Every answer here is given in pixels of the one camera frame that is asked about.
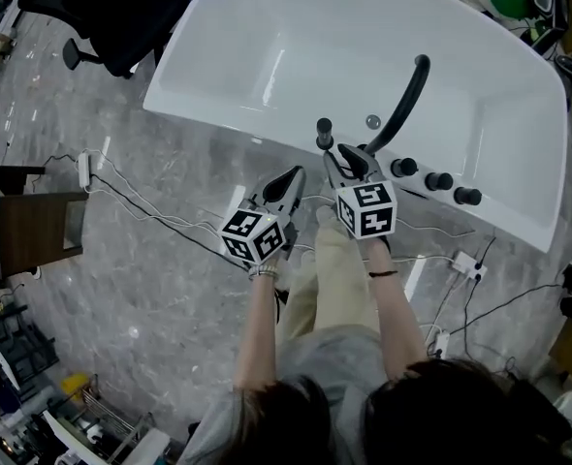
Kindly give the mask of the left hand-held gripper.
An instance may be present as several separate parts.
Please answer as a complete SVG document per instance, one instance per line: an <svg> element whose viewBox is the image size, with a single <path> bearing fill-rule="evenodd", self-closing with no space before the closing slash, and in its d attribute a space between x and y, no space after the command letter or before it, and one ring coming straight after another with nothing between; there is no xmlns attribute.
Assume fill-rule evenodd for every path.
<svg viewBox="0 0 572 465"><path fill-rule="evenodd" d="M218 229L227 254L247 264L264 264L280 251L289 256L298 237L293 214L305 182L305 169L293 166L266 179L261 194L244 198Z"/></svg>

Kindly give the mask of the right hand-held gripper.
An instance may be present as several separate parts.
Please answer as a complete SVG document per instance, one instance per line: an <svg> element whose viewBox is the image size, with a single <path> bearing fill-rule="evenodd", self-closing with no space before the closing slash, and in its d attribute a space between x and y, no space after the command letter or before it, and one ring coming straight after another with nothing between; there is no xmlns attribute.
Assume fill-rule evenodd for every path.
<svg viewBox="0 0 572 465"><path fill-rule="evenodd" d="M380 173L376 159L360 147L340 143L337 150L347 170L330 150L323 153L337 219L358 240L394 233L397 202L392 182Z"/></svg>

